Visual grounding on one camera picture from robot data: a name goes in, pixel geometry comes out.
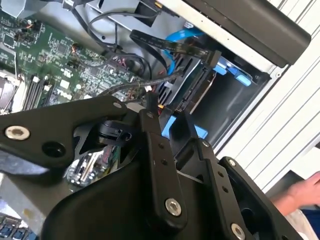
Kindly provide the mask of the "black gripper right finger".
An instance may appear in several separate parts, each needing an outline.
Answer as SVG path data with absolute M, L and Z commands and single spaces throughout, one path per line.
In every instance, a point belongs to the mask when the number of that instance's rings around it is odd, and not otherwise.
M 185 112 L 174 122 L 174 157 L 180 172 L 205 186 L 206 200 L 201 209 L 210 216 L 215 240 L 301 239 L 233 158 L 216 158 L 212 146 L 198 136 L 191 115 Z

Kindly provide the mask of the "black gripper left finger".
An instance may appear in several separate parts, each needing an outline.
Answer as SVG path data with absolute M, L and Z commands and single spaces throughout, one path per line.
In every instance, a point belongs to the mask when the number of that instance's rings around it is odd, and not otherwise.
M 170 143 L 161 135 L 153 101 L 135 112 L 105 95 L 11 113 L 1 116 L 0 132 L 0 171 L 46 188 L 58 187 L 76 157 L 119 146 L 124 167 L 138 163 L 146 182 L 148 224 L 187 223 Z

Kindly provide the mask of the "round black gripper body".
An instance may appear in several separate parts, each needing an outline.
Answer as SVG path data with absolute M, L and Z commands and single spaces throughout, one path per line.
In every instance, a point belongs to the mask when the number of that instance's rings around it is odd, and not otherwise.
M 146 181 L 140 165 L 131 163 L 64 198 L 47 216 L 43 240 L 230 240 L 233 234 L 220 222 L 207 187 L 180 174 L 187 224 L 167 232 L 148 223 Z

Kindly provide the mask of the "bare person hand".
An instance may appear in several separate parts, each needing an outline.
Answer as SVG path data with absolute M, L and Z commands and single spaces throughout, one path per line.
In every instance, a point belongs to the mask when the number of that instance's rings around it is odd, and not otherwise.
M 320 204 L 320 172 L 293 184 L 285 193 L 271 200 L 279 212 L 287 216 L 300 207 Z

